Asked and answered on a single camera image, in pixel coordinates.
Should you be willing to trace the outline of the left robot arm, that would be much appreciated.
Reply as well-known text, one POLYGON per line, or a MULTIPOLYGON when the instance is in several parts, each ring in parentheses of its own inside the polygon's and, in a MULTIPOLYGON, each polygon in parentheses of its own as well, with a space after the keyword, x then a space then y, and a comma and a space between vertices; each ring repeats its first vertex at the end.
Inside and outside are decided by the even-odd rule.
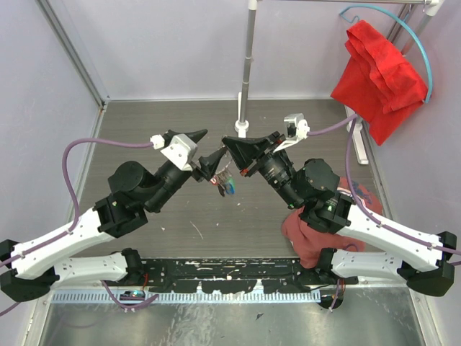
POLYGON ((148 222, 149 213, 160 213, 189 179, 210 181, 226 153, 220 147, 209 156, 193 157, 207 130, 154 135, 145 143, 123 143, 102 138, 82 138, 67 145, 61 162, 63 177, 74 206, 74 219, 37 239, 1 242, 1 292, 16 305, 49 293, 62 283, 84 280, 124 281, 137 285, 144 277, 140 255, 133 249, 108 257, 77 258, 89 247, 119 239, 148 222), (103 143, 122 148, 158 150, 166 161, 150 173, 136 161, 126 161, 109 177, 110 194, 81 213, 68 174, 68 155, 83 143, 103 143))

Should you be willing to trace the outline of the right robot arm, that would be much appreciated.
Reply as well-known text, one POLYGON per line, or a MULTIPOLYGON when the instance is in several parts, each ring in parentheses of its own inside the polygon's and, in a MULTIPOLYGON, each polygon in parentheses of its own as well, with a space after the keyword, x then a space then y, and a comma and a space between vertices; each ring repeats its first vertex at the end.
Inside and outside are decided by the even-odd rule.
POLYGON ((331 284, 338 278, 365 276, 404 280, 421 294, 441 297, 455 281, 457 237, 428 234, 396 223, 364 206, 356 192, 339 191, 340 178, 323 159, 309 159, 296 170, 279 132, 263 138, 222 139, 240 173, 260 175, 299 218, 317 232, 363 241, 379 252, 353 252, 326 247, 316 265, 317 278, 331 284))

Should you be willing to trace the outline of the metal keyring with keys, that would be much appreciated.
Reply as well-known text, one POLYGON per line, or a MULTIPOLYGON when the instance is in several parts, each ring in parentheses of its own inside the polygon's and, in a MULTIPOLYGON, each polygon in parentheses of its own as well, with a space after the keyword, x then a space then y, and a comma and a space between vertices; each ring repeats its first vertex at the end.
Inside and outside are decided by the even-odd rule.
POLYGON ((219 149, 225 149, 225 155, 220 160, 219 166, 215 173, 218 184, 213 186, 218 189, 219 195, 224 198, 228 195, 235 194, 236 184, 230 171, 230 165, 233 162, 233 159, 230 156, 228 149, 224 145, 221 145, 219 149))

